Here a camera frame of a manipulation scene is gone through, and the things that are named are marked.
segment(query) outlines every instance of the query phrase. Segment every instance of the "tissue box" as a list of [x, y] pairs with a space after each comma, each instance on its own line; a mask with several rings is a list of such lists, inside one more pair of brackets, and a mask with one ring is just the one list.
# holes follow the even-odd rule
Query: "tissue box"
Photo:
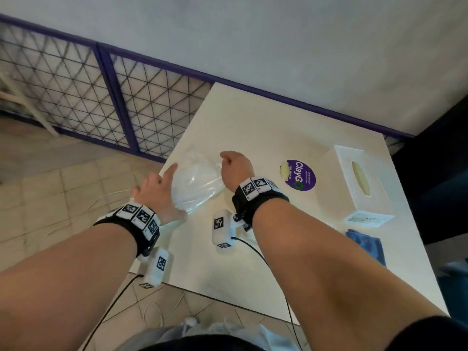
[[320, 160], [319, 204], [344, 222], [380, 226], [394, 217], [392, 204], [369, 156], [334, 146]]

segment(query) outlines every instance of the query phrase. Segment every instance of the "plastic bag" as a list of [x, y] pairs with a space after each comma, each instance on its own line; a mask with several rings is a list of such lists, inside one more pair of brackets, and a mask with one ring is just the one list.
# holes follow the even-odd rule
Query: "plastic bag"
[[178, 164], [171, 188], [178, 209], [190, 214], [225, 189], [221, 165], [213, 165], [197, 150], [188, 150]]

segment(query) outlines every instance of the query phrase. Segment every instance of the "fence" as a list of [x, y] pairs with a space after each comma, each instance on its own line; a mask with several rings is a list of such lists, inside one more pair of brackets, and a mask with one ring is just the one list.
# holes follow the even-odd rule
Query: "fence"
[[[337, 112], [1, 15], [0, 67], [22, 84], [26, 96], [58, 132], [156, 161], [164, 162], [170, 155], [214, 82], [390, 137], [409, 137]], [[26, 114], [12, 116], [35, 122]]]

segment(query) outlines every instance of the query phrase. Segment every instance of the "wristband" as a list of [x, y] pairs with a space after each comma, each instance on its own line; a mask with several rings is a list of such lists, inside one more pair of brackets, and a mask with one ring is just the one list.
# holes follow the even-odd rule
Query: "wristband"
[[281, 192], [278, 186], [266, 177], [255, 176], [246, 179], [238, 186], [232, 198], [236, 210], [235, 220], [243, 219], [249, 226], [245, 230], [249, 230], [258, 207], [273, 198], [281, 198], [289, 202], [289, 198]]
[[153, 210], [145, 205], [129, 202], [116, 210], [97, 218], [96, 223], [120, 225], [132, 234], [137, 243], [137, 257], [149, 256], [159, 238], [161, 222]]

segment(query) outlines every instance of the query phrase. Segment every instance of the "person's left arm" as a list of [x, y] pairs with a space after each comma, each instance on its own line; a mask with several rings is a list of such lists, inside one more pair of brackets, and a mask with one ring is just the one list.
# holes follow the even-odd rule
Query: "person's left arm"
[[[133, 189], [135, 202], [161, 224], [182, 219], [171, 198], [177, 165], [150, 174]], [[0, 274], [0, 350], [75, 351], [96, 326], [137, 253], [117, 224], [92, 226]]]

